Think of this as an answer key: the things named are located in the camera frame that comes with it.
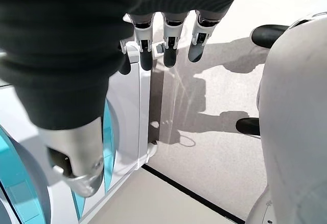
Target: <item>robotic arm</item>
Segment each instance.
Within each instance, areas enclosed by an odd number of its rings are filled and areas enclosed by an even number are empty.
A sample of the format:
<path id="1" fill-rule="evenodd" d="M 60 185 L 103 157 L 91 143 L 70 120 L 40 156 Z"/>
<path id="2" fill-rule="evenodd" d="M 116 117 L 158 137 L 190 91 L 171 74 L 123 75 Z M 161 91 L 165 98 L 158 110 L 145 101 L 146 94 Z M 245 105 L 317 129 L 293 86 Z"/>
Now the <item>robotic arm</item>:
<path id="1" fill-rule="evenodd" d="M 0 78 L 17 96 L 48 148 L 53 170 L 88 197 L 103 177 L 102 117 L 108 79 L 130 66 L 133 29 L 143 69 L 152 68 L 152 16 L 165 19 L 165 65 L 176 62 L 182 25 L 198 10 L 190 48 L 198 61 L 233 0 L 0 0 Z M 130 15 L 133 25 L 123 21 Z"/>

